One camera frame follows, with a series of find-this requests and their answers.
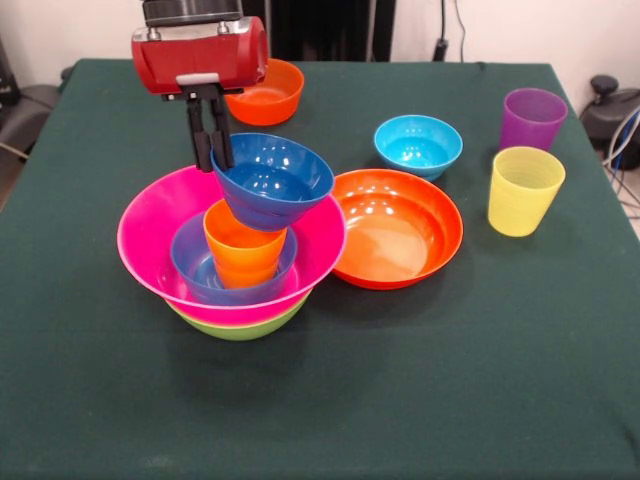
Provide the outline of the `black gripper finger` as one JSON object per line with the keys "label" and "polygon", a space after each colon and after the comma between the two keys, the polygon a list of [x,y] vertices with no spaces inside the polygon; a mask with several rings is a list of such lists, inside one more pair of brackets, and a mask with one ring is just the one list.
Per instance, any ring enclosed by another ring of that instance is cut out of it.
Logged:
{"label": "black gripper finger", "polygon": [[227,109],[224,99],[224,90],[219,84],[207,86],[210,113],[214,121],[214,130],[211,133],[215,163],[220,169],[234,167],[234,157],[230,139]]}
{"label": "black gripper finger", "polygon": [[196,166],[204,173],[213,171],[210,158],[211,140],[202,116],[204,102],[210,100],[210,89],[202,85],[190,85],[183,88],[187,104],[187,118],[194,150]]}

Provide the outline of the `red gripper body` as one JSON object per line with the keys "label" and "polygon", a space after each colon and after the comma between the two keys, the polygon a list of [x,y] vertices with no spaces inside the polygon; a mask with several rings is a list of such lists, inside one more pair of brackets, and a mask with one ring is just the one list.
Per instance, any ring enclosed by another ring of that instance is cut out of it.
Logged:
{"label": "red gripper body", "polygon": [[256,85],[267,70],[267,35],[260,18],[176,27],[140,28],[131,39],[133,63],[146,89],[179,94],[184,87]]}

